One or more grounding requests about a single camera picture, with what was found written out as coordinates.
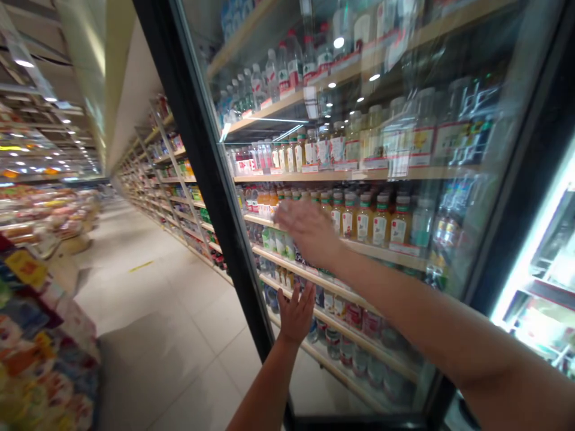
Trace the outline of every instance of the floor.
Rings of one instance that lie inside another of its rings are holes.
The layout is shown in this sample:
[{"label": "floor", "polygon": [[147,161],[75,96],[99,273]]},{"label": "floor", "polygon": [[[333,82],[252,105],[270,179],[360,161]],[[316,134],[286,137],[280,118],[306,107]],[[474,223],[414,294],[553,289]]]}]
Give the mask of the floor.
[{"label": "floor", "polygon": [[[98,429],[224,429],[261,367],[234,288],[126,201],[90,235],[75,299],[101,341]],[[303,351],[290,393],[297,414],[365,411]]]}]

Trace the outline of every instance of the refrigerator door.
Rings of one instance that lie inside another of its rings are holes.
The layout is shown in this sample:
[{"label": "refrigerator door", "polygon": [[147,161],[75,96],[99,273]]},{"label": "refrigerator door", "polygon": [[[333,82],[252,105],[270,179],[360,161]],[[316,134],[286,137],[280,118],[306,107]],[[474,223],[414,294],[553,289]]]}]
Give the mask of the refrigerator door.
[{"label": "refrigerator door", "polygon": [[445,380],[273,215],[315,201],[352,250],[469,301],[562,4],[160,3],[135,5],[262,359],[278,289],[317,287],[286,423],[429,423]]}]

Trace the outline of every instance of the bottle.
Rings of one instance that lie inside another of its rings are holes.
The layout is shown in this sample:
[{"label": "bottle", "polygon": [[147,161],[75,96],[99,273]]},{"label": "bottle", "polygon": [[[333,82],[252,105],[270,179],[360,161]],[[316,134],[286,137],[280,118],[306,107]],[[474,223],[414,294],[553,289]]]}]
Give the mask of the bottle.
[{"label": "bottle", "polygon": [[448,106],[439,120],[437,138],[433,149],[432,164],[445,166],[453,159],[457,139],[465,129],[466,122],[461,121],[464,102],[468,96],[470,77],[457,79],[447,89]]},{"label": "bottle", "polygon": [[280,84],[278,81],[278,67],[276,52],[268,49],[268,62],[265,64],[265,78],[268,84],[268,95],[271,101],[276,103],[280,100]]},{"label": "bottle", "polygon": [[358,241],[369,244],[373,237],[374,213],[370,208],[371,195],[363,193],[359,201],[358,220]]},{"label": "bottle", "polygon": [[316,51],[313,48],[313,36],[304,36],[305,53],[304,53],[304,85],[316,75]]},{"label": "bottle", "polygon": [[331,220],[334,224],[335,233],[339,236],[343,236],[343,193],[334,192],[334,207],[331,210]]},{"label": "bottle", "polygon": [[332,169],[329,126],[323,125],[319,127],[316,148],[318,169],[320,171]]},{"label": "bottle", "polygon": [[303,172],[302,166],[305,165],[305,135],[298,135],[298,142],[295,145],[295,170]]},{"label": "bottle", "polygon": [[377,212],[373,219],[373,245],[387,247],[391,236],[391,214],[389,213],[389,195],[377,195]]},{"label": "bottle", "polygon": [[409,196],[397,196],[395,214],[391,219],[390,242],[408,244],[411,235]]},{"label": "bottle", "polygon": [[277,56],[277,81],[280,88],[280,99],[282,92],[289,90],[289,73],[288,73],[288,50],[286,42],[280,42],[280,48]]},{"label": "bottle", "polygon": [[253,75],[252,75],[252,94],[253,94],[253,107],[257,112],[261,109],[261,105],[268,98],[268,93],[266,92],[264,79],[262,73],[259,69],[259,64],[253,64]]},{"label": "bottle", "polygon": [[344,122],[335,122],[334,132],[329,141],[331,162],[336,171],[346,167],[346,133],[344,127]]},{"label": "bottle", "polygon": [[346,193],[346,209],[341,216],[343,237],[346,239],[355,240],[358,237],[355,202],[356,195],[353,192]]},{"label": "bottle", "polygon": [[301,54],[301,47],[297,37],[295,36],[295,30],[290,29],[287,32],[286,38],[286,49],[287,49],[287,73],[289,74],[289,87],[291,89],[300,89],[303,84],[303,63]]}]

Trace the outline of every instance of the forearm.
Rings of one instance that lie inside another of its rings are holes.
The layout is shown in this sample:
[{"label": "forearm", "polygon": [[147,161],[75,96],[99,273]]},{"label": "forearm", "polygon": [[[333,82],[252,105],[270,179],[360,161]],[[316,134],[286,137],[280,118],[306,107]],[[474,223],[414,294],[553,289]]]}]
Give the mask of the forearm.
[{"label": "forearm", "polygon": [[289,380],[299,346],[280,335],[228,430],[274,430],[282,425]]}]

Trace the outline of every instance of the wooden shelf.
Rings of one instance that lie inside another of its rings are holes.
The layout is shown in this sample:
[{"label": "wooden shelf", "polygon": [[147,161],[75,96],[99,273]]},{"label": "wooden shelf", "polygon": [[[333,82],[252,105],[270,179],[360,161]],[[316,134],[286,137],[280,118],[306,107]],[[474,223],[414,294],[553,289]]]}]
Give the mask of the wooden shelf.
[{"label": "wooden shelf", "polygon": [[[279,284],[273,278],[270,278],[264,274],[260,274],[259,278],[264,283],[273,287],[275,290],[281,288],[285,296],[291,299],[292,292],[289,291],[285,286]],[[400,354],[386,349],[380,343],[367,338],[364,334],[357,331],[355,328],[351,328],[346,322],[337,319],[317,305],[314,306],[313,314],[316,316],[316,318],[335,328],[338,332],[348,337],[354,343],[358,344],[362,349],[369,352],[383,363],[389,365],[390,368],[397,371],[408,380],[417,383],[419,373],[414,369],[414,367],[409,365],[410,361],[408,358],[402,357]]]},{"label": "wooden shelf", "polygon": [[478,171],[479,166],[427,166],[410,168],[401,177],[389,177],[388,169],[373,169],[370,171],[323,171],[308,174],[296,172],[279,175],[250,175],[234,177],[236,183],[257,183],[262,181],[376,181],[376,180],[440,180],[445,178],[459,178],[469,174],[469,171]]},{"label": "wooden shelf", "polygon": [[[258,217],[256,215],[245,214],[244,220],[251,221],[252,223],[261,224],[263,226],[272,227],[277,230],[281,230],[279,225],[274,224],[273,221]],[[350,241],[348,239],[342,239],[342,241],[345,242],[346,245],[353,251],[364,254],[366,256],[375,257],[377,259],[382,259],[387,262],[396,263],[397,265],[403,265],[408,268],[417,269],[418,271],[425,271],[425,268],[427,266],[427,260],[421,257],[413,257],[408,254],[402,254],[397,253],[396,251],[391,251],[387,248],[376,247],[375,245],[369,245],[369,244],[362,244],[361,242]]]},{"label": "wooden shelf", "polygon": [[347,288],[343,287],[343,286],[345,286],[343,283],[341,283],[341,285],[339,285],[339,284],[336,284],[335,281],[327,280],[326,278],[319,275],[319,273],[315,274],[314,272],[309,271],[308,266],[304,266],[300,263],[292,262],[290,260],[284,259],[284,258],[282,258],[282,256],[279,256],[276,253],[271,253],[271,252],[267,251],[266,249],[264,249],[263,247],[260,247],[259,245],[252,245],[252,250],[254,253],[257,253],[260,256],[264,256],[266,259],[271,260],[272,262],[276,263],[277,265],[280,265],[286,269],[289,269],[290,271],[294,272],[295,274],[298,274],[298,275],[306,278],[307,280],[310,280],[312,283],[315,283],[315,284],[323,287],[324,289],[327,289],[330,292],[335,293],[336,295],[340,295],[342,298],[345,298],[348,301],[356,303],[359,306],[381,316],[381,313],[377,309],[375,309],[375,307],[373,307],[369,302],[367,302],[364,298],[362,298],[357,293],[352,292],[351,290],[348,290]]}]

